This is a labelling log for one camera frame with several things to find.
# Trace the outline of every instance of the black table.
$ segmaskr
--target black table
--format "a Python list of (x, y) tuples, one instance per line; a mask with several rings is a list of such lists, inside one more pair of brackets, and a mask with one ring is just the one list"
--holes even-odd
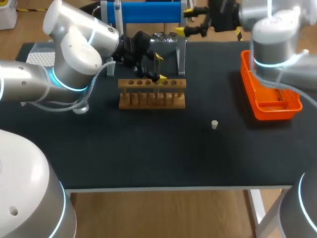
[[(116, 66), (100, 75), (87, 114), (1, 103), (0, 129), (33, 141), (66, 189), (292, 185), (316, 159), (317, 110), (303, 100), (290, 121), (257, 121), (239, 73), (248, 46), (187, 43), (185, 110), (119, 110), (117, 79), (134, 75)], [(153, 48), (161, 73), (178, 78), (175, 45)]]

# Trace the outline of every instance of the orange tray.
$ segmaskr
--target orange tray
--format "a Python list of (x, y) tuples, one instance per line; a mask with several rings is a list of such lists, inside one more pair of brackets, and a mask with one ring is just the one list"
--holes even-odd
[(298, 93), (266, 88), (253, 76), (250, 71), (250, 51), (243, 51), (241, 58), (243, 83), (258, 120), (288, 120), (302, 110)]

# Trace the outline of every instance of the wooden test tube rack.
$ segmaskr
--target wooden test tube rack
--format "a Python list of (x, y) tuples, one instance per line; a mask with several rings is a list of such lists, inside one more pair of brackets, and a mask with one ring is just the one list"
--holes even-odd
[[(150, 79), (119, 79), (120, 109), (184, 109), (185, 79), (166, 79), (153, 83)], [(148, 89), (148, 92), (127, 92), (127, 90)], [(177, 89), (177, 92), (157, 92), (158, 89)]]

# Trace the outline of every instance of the transparent tube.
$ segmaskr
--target transparent tube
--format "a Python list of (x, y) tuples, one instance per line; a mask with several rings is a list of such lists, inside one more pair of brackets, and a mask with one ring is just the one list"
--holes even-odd
[[(88, 90), (88, 93), (86, 94), (86, 96), (84, 98), (82, 98), (79, 102), (76, 101), (74, 103), (71, 103), (72, 106), (70, 106), (70, 107), (67, 107), (67, 108), (49, 108), (49, 107), (43, 106), (43, 105), (41, 105), (39, 103), (35, 103), (35, 102), (30, 102), (30, 104), (32, 104), (33, 106), (40, 108), (42, 110), (45, 110), (48, 112), (54, 112), (54, 113), (66, 112), (66, 111), (70, 111), (72, 109), (76, 109), (88, 101), (88, 99), (89, 99), (89, 97), (94, 89), (95, 82), (96, 82), (100, 72), (103, 71), (104, 68), (108, 67), (111, 64), (115, 64), (115, 61), (107, 62), (100, 67), (98, 73), (95, 75), (95, 77), (91, 81), (91, 84), (90, 84), (90, 87), (89, 87), (89, 90)], [(55, 103), (55, 104), (59, 104), (59, 105), (69, 105), (69, 103), (61, 103), (61, 102), (51, 102), (51, 103)]]
[(252, 74), (256, 77), (256, 79), (263, 84), (265, 87), (270, 88), (279, 88), (279, 89), (290, 89), (296, 93), (299, 93), (301, 96), (306, 98), (313, 106), (317, 108), (317, 102), (314, 100), (311, 96), (309, 96), (307, 93), (304, 93), (303, 91), (299, 90), (298, 88), (294, 88), (290, 85), (280, 83), (280, 79), (282, 77), (283, 72), (280, 73), (280, 75), (277, 77), (276, 82), (271, 82), (265, 79), (262, 79), (259, 77), (254, 69), (254, 46), (253, 46), (253, 39), (250, 41), (250, 70)]

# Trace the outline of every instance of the blue roller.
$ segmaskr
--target blue roller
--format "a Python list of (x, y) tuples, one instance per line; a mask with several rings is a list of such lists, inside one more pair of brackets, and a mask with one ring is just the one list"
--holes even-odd
[[(179, 23), (181, 3), (122, 2), (123, 23)], [(113, 2), (107, 2), (108, 23), (115, 23)]]

